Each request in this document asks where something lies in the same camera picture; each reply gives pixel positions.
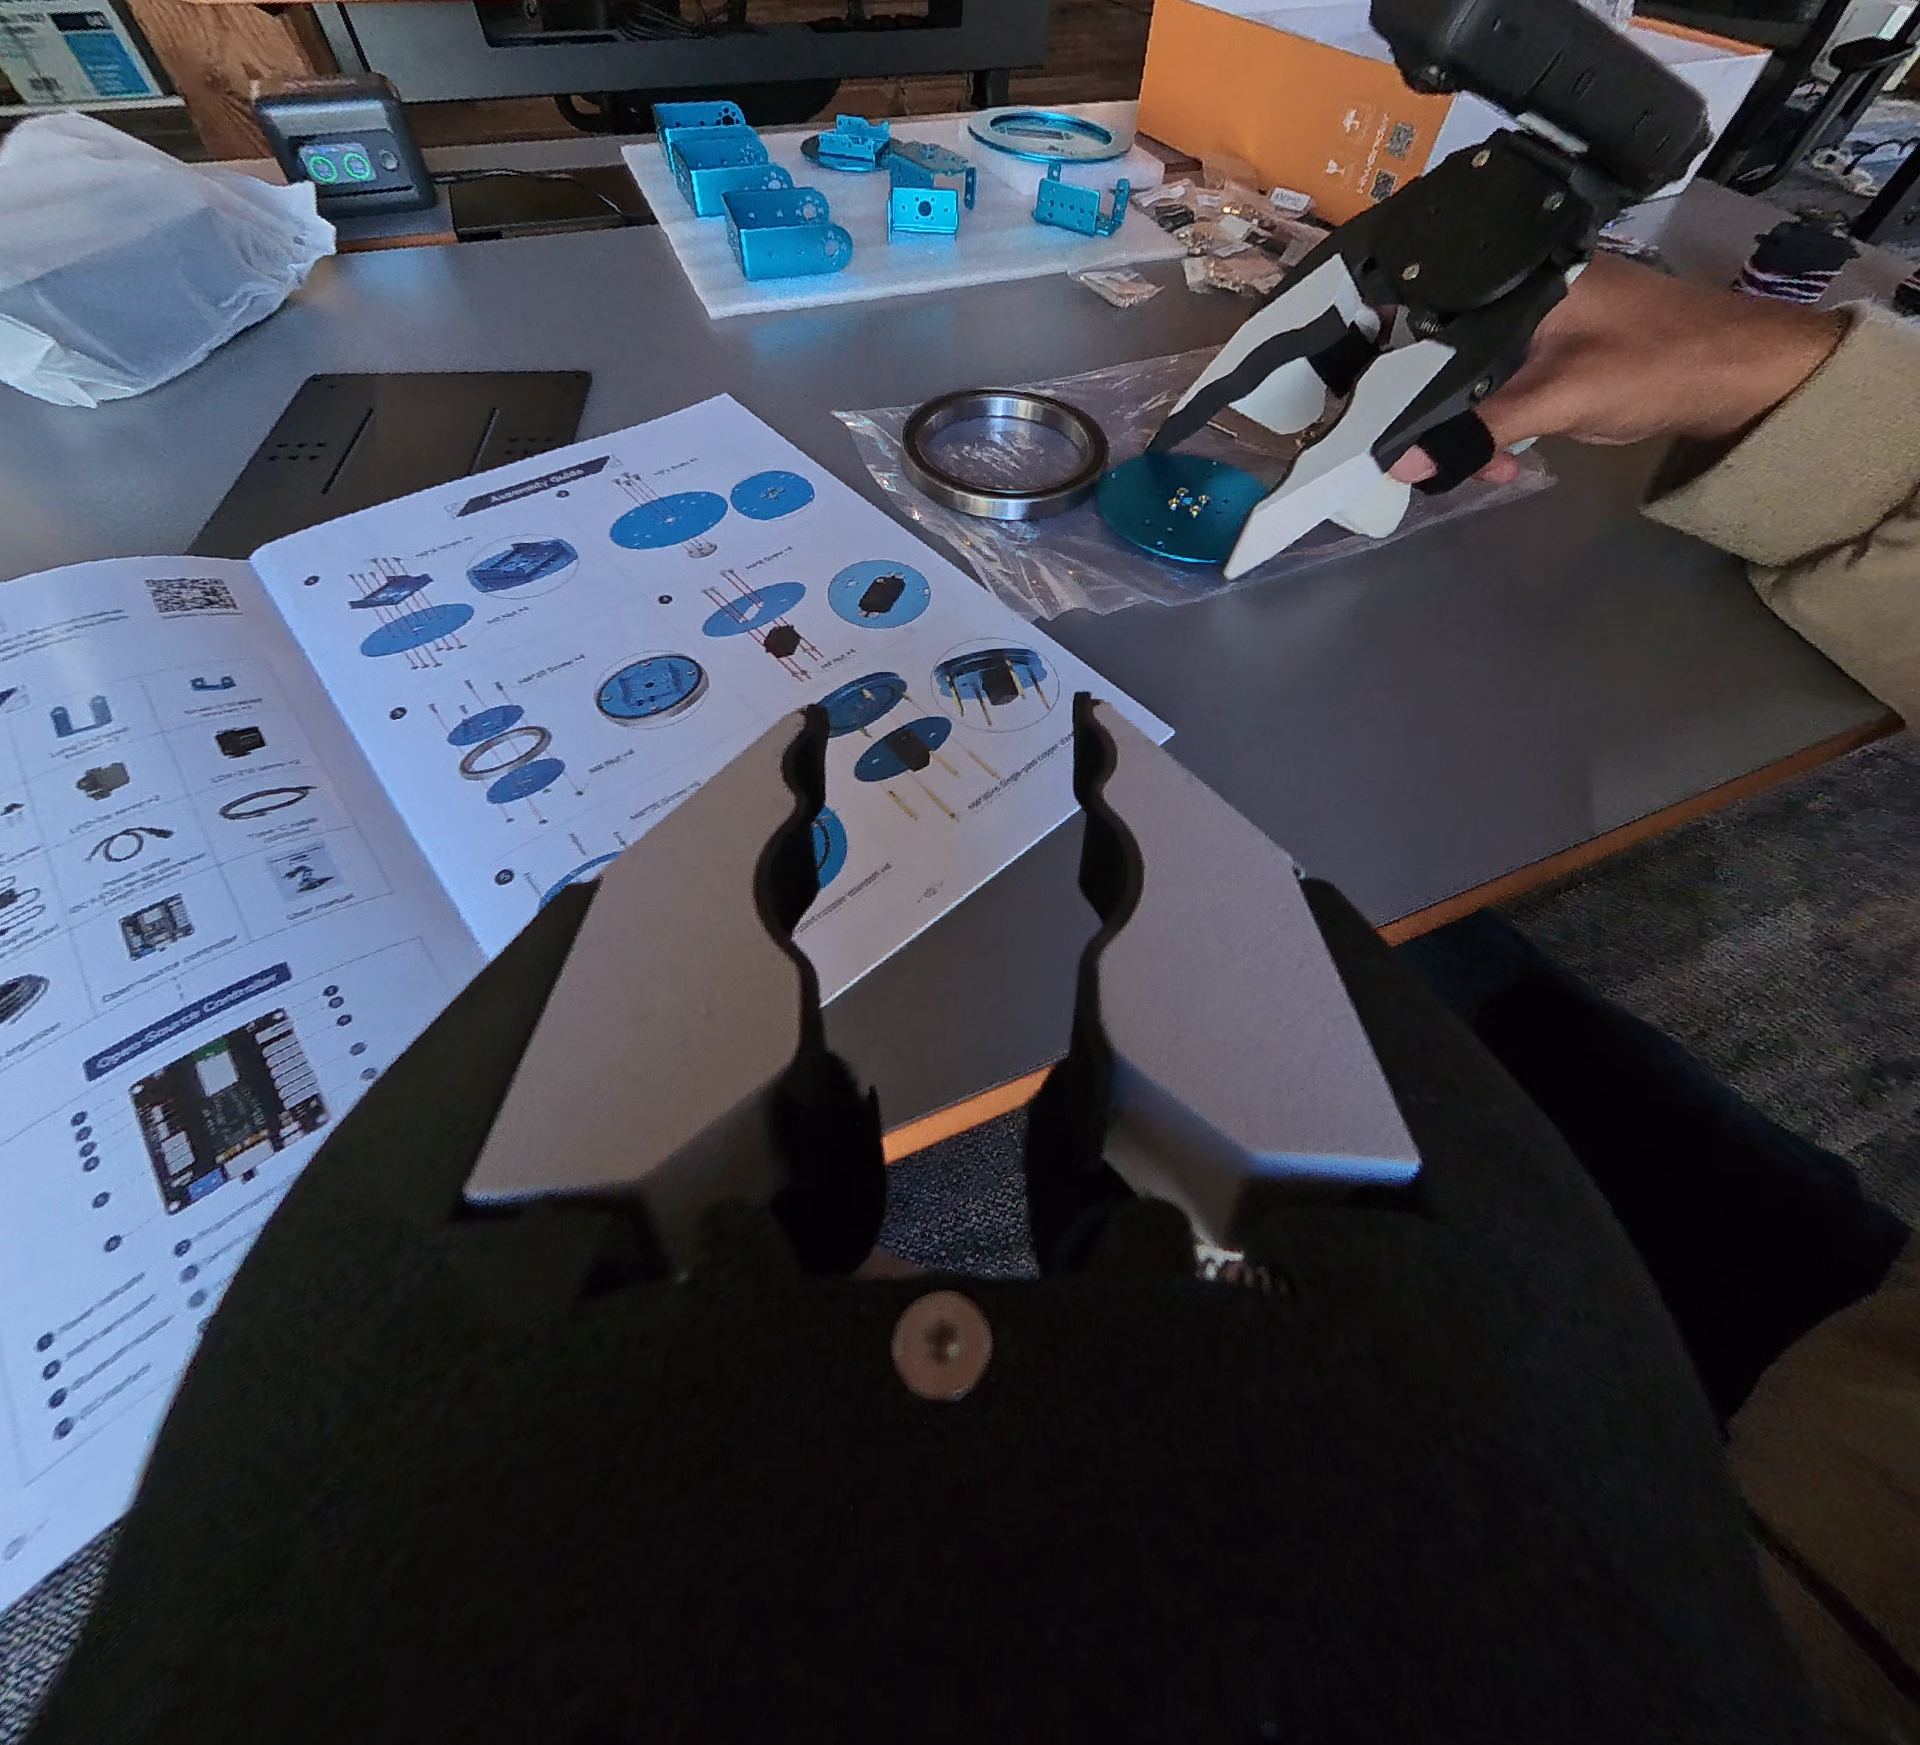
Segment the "blue square servo bracket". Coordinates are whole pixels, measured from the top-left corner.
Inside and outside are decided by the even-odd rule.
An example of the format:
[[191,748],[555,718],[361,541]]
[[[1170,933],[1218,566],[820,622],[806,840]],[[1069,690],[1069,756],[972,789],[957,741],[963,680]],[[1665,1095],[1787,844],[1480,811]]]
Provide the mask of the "blue square servo bracket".
[[972,159],[932,143],[895,139],[884,153],[888,176],[887,238],[957,238],[973,211],[977,170]]

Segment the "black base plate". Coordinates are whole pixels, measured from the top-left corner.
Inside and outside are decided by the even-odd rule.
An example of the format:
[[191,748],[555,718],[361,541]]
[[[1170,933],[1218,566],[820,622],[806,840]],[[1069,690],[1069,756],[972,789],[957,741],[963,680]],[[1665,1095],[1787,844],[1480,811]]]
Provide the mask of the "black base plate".
[[572,443],[589,372],[315,374],[189,545],[256,548]]

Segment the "person's right forearm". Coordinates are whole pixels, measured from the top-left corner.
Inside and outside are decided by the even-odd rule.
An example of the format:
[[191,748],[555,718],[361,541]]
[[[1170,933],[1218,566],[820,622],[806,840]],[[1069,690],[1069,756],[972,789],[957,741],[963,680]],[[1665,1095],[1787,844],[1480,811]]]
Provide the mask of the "person's right forearm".
[[1839,320],[1743,436],[1675,443],[1644,515],[1740,558],[1784,626],[1916,728],[1916,327],[1862,304]]

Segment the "grey desk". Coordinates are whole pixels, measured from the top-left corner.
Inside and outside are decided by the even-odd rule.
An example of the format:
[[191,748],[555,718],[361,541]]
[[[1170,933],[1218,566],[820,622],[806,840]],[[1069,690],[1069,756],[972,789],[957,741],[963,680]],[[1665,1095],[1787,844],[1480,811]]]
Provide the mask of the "grey desk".
[[[186,549],[323,372],[589,372],[584,436],[729,395],[879,506],[838,408],[1181,354],[1241,320],[1177,276],[1123,311],[1045,276],[711,320],[659,228],[349,253],[153,395],[88,412],[4,391],[2,575]],[[1049,634],[1388,933],[1881,722],[1729,558],[1644,521],[1655,447],[1548,460],[1551,487],[1522,503]]]

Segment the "large blue flange plate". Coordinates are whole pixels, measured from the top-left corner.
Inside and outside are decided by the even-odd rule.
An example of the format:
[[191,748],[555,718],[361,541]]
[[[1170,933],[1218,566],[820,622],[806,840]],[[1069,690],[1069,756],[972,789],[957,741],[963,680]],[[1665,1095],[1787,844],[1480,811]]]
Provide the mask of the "large blue flange plate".
[[967,116],[972,143],[1024,166],[1110,166],[1133,151],[1126,126],[1107,126],[1076,110],[1003,105]]

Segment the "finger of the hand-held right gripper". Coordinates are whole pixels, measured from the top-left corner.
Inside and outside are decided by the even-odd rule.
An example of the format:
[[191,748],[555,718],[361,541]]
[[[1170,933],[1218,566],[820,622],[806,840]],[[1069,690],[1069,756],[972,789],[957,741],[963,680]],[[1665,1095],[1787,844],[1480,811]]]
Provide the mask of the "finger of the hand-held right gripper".
[[1153,435],[1153,455],[1170,456],[1212,425],[1259,450],[1307,435],[1382,358],[1382,317],[1376,266],[1325,258],[1293,273],[1182,391]]
[[1395,530],[1409,507],[1409,487],[1374,460],[1393,416],[1388,408],[1364,412],[1352,402],[1327,436],[1300,455],[1287,479],[1248,510],[1222,579],[1245,579],[1327,521],[1364,538]]

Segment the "white foam sheet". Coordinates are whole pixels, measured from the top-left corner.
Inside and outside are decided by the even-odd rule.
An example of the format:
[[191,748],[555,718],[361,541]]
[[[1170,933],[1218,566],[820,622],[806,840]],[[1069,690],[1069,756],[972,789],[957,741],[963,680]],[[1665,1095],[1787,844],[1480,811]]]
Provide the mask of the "white foam sheet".
[[694,215],[694,207],[676,190],[657,139],[642,136],[623,146],[623,163],[664,229],[708,317],[800,311],[809,306],[950,293],[1107,266],[1158,276],[1161,266],[1174,266],[1187,255],[1187,248],[1163,234],[1141,207],[1133,207],[1126,224],[1110,238],[1038,228],[1032,222],[1032,200],[1042,168],[983,147],[972,139],[964,115],[892,123],[895,136],[950,147],[977,170],[977,204],[972,212],[963,212],[957,236],[899,236],[892,242],[887,236],[888,184],[884,173],[830,173],[806,163],[803,139],[820,129],[826,129],[824,120],[763,129],[762,143],[797,187],[814,187],[826,195],[830,222],[851,238],[851,265],[836,276],[780,282],[751,282],[742,276],[728,243],[728,224]]

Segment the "clear plastic bag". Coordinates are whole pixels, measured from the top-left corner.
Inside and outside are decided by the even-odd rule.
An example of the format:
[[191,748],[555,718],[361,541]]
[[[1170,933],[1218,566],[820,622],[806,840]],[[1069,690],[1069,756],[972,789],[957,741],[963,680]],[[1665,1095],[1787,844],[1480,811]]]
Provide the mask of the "clear plastic bag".
[[[1113,445],[1113,460],[1122,462],[1137,455],[1158,416],[1173,408],[1177,391],[1197,378],[1208,358],[1212,350],[1199,345],[1170,358],[1047,378],[1031,384],[1031,389],[1089,413]],[[1141,603],[1188,608],[1225,593],[1218,569],[1181,566],[1123,545],[1099,520],[1093,503],[1038,521],[991,521],[933,506],[908,486],[904,466],[904,425],[911,412],[915,402],[841,408],[838,421],[848,430],[861,466],[896,514],[950,548],[991,595],[1027,622],[1049,623],[1069,609],[1113,615]],[[1258,589],[1307,566],[1398,549],[1435,528],[1478,521],[1491,510],[1541,496],[1551,486],[1551,469],[1522,455],[1517,479],[1508,486],[1476,479],[1449,496],[1415,493],[1402,525],[1382,538],[1321,525],[1233,588]]]

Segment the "person's right hand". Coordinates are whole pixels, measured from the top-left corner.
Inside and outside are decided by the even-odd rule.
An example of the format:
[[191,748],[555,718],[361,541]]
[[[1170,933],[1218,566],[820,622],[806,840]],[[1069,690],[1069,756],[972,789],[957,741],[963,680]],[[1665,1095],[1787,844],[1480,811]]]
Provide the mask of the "person's right hand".
[[1848,331],[1844,311],[1753,300],[1595,258],[1544,317],[1522,365],[1480,405],[1480,479],[1544,436],[1732,443],[1796,395]]

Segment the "black label printer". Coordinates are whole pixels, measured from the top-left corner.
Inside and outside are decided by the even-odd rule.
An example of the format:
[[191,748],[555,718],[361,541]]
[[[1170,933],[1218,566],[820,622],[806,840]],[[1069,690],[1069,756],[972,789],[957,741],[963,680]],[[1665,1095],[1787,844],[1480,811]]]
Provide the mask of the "black label printer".
[[438,187],[387,78],[256,86],[252,116],[286,178],[315,187],[326,222],[438,211]]

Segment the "pile of small screw bags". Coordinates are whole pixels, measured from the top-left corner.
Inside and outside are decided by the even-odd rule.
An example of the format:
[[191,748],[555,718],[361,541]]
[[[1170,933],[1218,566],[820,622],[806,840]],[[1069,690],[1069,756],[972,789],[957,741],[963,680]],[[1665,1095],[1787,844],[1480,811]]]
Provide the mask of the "pile of small screw bags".
[[1163,183],[1133,193],[1130,212],[1170,236],[1182,258],[1188,293],[1228,293],[1266,300],[1327,229],[1297,200],[1255,193],[1238,183]]

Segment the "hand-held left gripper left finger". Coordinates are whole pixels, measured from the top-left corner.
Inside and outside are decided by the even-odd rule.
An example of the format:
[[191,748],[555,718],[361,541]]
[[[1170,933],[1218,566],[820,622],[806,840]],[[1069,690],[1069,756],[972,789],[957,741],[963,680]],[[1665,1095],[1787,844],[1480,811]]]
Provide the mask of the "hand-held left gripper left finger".
[[780,718],[601,875],[466,1205],[623,1205],[678,1269],[722,1202],[766,1208],[806,1273],[875,1252],[878,1100],[796,946],[826,743],[820,707]]

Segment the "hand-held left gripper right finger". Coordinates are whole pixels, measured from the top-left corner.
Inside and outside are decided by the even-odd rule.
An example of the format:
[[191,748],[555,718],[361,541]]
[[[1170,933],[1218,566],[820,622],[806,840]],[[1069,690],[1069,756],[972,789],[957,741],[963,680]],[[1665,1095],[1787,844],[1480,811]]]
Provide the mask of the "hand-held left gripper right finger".
[[1110,702],[1072,698],[1095,916],[1027,1107],[1027,1231],[1076,1269],[1126,1198],[1242,1249],[1282,1198],[1398,1192],[1415,1141],[1284,850]]

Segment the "blue round disc plate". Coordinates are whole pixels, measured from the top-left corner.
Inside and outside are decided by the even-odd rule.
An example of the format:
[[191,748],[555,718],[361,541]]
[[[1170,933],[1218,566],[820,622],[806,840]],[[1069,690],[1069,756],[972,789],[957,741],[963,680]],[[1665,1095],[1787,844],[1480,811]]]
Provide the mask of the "blue round disc plate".
[[1255,473],[1222,460],[1137,455],[1107,469],[1093,503],[1123,545],[1153,558],[1222,566],[1267,490]]

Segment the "open assembly manual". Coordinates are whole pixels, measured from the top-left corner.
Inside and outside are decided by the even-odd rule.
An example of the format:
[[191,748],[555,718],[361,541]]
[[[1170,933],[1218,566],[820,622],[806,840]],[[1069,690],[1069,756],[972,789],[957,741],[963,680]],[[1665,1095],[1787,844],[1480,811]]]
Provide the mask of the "open assembly manual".
[[323,1139],[550,902],[830,718],[838,997],[1069,811],[1107,694],[729,396],[242,562],[2,588],[2,1603],[128,1508]]

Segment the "small blue U bracket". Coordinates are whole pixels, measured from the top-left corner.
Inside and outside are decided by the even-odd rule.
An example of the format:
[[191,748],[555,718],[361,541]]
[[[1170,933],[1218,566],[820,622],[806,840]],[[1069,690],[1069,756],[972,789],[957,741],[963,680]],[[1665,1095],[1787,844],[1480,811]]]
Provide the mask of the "small blue U bracket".
[[1064,166],[1045,168],[1032,195],[1032,224],[1064,229],[1081,238],[1113,238],[1122,234],[1130,212],[1130,183],[1119,178],[1110,187],[1085,187],[1064,178]]

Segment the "white plastic bag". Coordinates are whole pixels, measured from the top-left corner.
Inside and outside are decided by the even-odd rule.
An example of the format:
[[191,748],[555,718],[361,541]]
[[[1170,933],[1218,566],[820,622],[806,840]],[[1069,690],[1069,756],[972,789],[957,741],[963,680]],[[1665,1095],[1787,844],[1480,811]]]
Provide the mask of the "white plastic bag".
[[55,408],[167,387],[336,249],[307,184],[197,170],[89,116],[2,143],[2,384]]

